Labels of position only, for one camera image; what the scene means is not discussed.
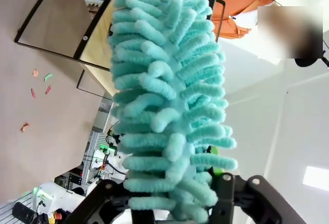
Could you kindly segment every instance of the ceiling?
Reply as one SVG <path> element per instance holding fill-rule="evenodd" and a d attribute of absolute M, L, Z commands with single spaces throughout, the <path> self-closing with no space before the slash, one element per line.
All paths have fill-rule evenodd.
<path fill-rule="evenodd" d="M 329 30 L 329 0 L 277 0 L 283 6 L 306 6 L 309 11 L 323 11 L 323 32 Z M 241 39 L 220 39 L 222 50 L 226 54 L 224 87 L 228 94 L 264 80 L 283 70 L 281 59 L 271 57 L 277 50 L 272 44 L 258 37 L 257 26 Z M 260 55 L 259 49 L 266 48 Z"/>

